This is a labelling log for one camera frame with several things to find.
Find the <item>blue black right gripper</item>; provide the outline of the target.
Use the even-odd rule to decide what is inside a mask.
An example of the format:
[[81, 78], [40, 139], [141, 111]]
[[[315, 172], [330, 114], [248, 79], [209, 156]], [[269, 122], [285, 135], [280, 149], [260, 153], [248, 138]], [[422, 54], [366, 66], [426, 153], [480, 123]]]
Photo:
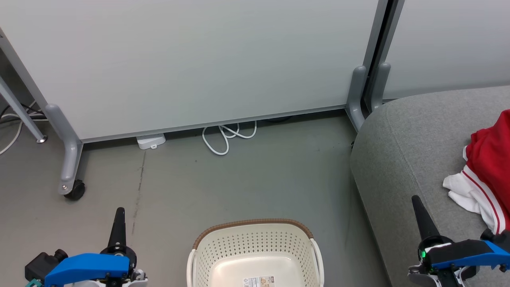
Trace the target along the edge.
[[[439, 236], [421, 198], [413, 195], [412, 204], [421, 239]], [[418, 255], [421, 263], [433, 270], [466, 266], [490, 266], [491, 269], [501, 265], [510, 266], [510, 253], [486, 240], [463, 240], [434, 247], [419, 247]]]

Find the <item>grey partition foot with caster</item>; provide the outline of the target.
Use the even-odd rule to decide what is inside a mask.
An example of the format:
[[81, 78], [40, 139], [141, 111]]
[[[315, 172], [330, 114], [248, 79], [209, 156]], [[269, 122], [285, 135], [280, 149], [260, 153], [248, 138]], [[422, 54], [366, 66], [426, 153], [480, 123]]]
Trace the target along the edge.
[[64, 196], [71, 191], [77, 179], [83, 143], [58, 105], [47, 104], [45, 115], [64, 144], [64, 158], [58, 188], [59, 194]]

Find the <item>red and white garment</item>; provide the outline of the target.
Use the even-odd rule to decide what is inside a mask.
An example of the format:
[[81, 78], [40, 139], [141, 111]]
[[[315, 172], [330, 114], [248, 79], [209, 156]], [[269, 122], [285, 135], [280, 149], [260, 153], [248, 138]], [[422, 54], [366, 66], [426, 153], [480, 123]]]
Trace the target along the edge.
[[492, 127], [471, 135], [463, 158], [462, 171], [443, 181], [448, 196], [481, 215], [492, 233], [510, 230], [510, 109]]

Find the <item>grey metal table leg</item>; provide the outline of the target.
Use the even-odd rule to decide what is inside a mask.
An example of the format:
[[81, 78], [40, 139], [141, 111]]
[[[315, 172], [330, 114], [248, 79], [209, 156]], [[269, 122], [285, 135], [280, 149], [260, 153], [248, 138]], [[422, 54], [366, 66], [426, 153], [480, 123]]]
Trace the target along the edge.
[[18, 101], [18, 99], [14, 96], [11, 89], [8, 87], [6, 82], [0, 76], [0, 94], [4, 98], [4, 100], [8, 103], [8, 105], [13, 109], [13, 111], [20, 117], [20, 120], [27, 126], [31, 134], [36, 138], [37, 143], [41, 144], [47, 140], [47, 136], [44, 136], [40, 129], [36, 126], [35, 122], [33, 122], [31, 116], [28, 115], [25, 108]]

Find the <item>narrow white partition panel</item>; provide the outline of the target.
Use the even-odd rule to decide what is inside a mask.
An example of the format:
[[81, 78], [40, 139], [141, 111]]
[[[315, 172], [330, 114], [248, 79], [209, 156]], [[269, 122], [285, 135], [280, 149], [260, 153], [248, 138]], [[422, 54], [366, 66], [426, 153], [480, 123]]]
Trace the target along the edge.
[[404, 0], [384, 98], [510, 85], [510, 0]]

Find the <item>grey fabric sofa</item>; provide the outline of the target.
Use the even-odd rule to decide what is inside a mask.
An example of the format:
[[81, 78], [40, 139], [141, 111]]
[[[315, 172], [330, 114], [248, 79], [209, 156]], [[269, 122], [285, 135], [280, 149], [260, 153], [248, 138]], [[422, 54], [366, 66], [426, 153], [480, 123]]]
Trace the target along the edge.
[[366, 118], [350, 166], [392, 287], [408, 278], [421, 237], [412, 196], [421, 198], [439, 234], [478, 240], [487, 224], [448, 196], [444, 179], [466, 165], [471, 134], [510, 109], [510, 85], [452, 90], [392, 100]]

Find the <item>wide white partition panel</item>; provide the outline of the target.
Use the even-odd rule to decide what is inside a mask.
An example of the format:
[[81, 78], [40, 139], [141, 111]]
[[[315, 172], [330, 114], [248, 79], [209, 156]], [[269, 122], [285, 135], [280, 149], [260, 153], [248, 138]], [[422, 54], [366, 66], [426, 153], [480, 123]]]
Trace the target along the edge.
[[78, 138], [342, 108], [379, 0], [0, 0]]

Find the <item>basket label sticker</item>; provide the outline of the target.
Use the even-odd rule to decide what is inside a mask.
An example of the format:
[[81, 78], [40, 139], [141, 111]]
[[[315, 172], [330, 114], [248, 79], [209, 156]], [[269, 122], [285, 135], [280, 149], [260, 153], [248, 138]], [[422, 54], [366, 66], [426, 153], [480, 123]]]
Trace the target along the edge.
[[276, 287], [274, 276], [244, 278], [243, 287]]

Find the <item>white power adapter box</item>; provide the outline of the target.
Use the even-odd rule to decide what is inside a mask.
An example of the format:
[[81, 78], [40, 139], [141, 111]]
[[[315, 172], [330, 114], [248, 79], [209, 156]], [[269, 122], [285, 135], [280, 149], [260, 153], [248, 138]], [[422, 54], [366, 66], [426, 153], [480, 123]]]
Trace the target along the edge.
[[137, 136], [136, 140], [140, 149], [156, 149], [166, 142], [166, 137], [164, 133], [158, 133], [149, 136]]

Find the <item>black caster wheel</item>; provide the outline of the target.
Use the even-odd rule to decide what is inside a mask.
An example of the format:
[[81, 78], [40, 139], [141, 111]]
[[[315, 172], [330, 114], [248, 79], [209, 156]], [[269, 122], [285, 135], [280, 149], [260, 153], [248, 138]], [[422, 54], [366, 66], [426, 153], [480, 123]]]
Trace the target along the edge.
[[84, 196], [86, 186], [82, 180], [76, 179], [73, 184], [71, 191], [64, 195], [64, 197], [70, 201], [78, 201]]

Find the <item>cream perforated laundry basket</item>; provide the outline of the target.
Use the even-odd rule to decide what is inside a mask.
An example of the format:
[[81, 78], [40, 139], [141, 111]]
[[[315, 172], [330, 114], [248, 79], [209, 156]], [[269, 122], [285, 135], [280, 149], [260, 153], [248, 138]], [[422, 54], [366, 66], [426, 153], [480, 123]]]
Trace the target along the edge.
[[274, 276], [276, 287], [324, 287], [324, 262], [313, 233], [284, 218], [215, 225], [195, 240], [186, 287], [243, 287], [244, 278]]

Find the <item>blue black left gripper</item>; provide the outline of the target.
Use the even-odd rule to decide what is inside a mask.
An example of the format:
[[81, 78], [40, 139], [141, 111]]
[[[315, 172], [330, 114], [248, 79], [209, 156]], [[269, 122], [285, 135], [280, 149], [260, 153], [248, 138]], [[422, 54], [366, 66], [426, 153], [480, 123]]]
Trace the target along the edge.
[[108, 247], [101, 253], [82, 253], [68, 257], [54, 267], [44, 278], [44, 287], [64, 287], [71, 283], [98, 279], [113, 287], [131, 277], [137, 256], [126, 246], [124, 207], [118, 207], [111, 228]]

